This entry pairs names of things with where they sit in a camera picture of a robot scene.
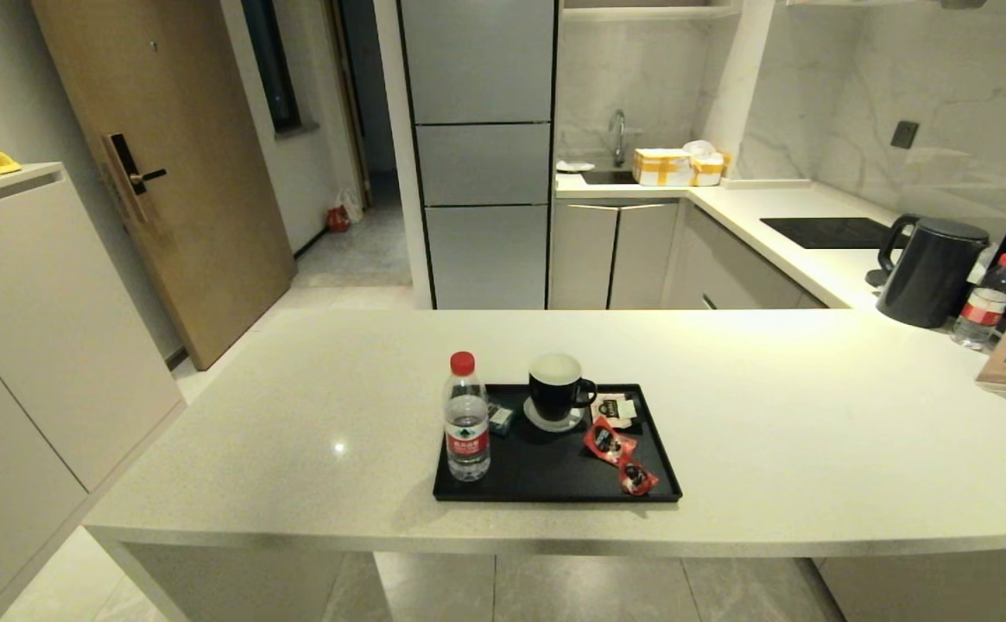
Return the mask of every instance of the wall outlet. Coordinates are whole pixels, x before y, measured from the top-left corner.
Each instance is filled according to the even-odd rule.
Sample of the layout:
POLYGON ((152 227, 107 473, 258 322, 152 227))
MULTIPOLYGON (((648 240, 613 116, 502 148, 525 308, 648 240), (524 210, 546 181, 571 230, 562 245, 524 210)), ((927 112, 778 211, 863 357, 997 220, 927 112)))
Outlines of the wall outlet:
POLYGON ((900 147, 901 149, 909 149, 913 146, 913 138, 917 137, 917 122, 913 121, 900 121, 898 126, 893 129, 893 138, 890 138, 890 145, 894 147, 900 147))

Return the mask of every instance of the black kettle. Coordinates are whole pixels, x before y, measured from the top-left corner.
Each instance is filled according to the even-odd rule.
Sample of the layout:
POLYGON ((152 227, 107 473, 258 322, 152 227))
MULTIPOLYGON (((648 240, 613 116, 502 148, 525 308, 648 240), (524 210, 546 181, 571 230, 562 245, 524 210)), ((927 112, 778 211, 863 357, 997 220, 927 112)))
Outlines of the black kettle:
POLYGON ((990 234, 964 222, 912 213, 898 216, 878 249, 878 265, 887 279, 875 308, 913 326, 944 326, 948 315, 960 306, 979 254, 989 245, 990 234), (895 266, 890 252, 908 225, 913 230, 895 266))

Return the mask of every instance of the kettle handle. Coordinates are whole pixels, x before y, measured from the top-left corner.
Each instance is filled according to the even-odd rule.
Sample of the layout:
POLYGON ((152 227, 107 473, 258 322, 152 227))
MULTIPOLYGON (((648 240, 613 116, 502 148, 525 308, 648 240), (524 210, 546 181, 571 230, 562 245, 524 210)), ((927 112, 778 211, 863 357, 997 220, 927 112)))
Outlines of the kettle handle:
POLYGON ((886 236, 886 241, 882 243, 882 248, 878 249, 878 265, 881 266, 887 275, 893 272, 893 261, 890 260, 890 252, 893 251, 893 244, 898 241, 898 236, 901 236, 902 228, 908 227, 909 224, 916 225, 917 220, 920 220, 920 216, 917 216, 916 213, 902 213, 901 216, 898 216, 897 220, 893 221, 889 236, 886 236))

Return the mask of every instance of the window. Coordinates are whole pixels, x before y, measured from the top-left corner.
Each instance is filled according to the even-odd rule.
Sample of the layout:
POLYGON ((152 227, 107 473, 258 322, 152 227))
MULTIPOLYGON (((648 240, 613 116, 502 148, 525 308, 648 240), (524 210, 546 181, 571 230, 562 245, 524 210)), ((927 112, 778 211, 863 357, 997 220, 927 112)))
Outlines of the window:
POLYGON ((284 55, 281 28, 277 23, 277 9, 273 0, 241 0, 245 10, 245 21, 249 27, 249 39, 254 40, 254 54, 258 56, 261 82, 266 87, 266 101, 273 115, 273 126, 280 131, 296 130, 302 126, 299 121, 299 106, 289 75, 289 60, 284 55))

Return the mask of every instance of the black mug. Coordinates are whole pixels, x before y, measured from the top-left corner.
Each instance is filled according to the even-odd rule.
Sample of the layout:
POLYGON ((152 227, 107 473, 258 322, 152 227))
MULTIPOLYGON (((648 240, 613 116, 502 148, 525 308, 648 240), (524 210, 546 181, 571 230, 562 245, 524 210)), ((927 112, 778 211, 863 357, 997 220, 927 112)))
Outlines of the black mug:
POLYGON ((569 355, 544 354, 529 363, 529 397, 545 421, 563 421, 570 410, 591 406, 598 390, 569 355))

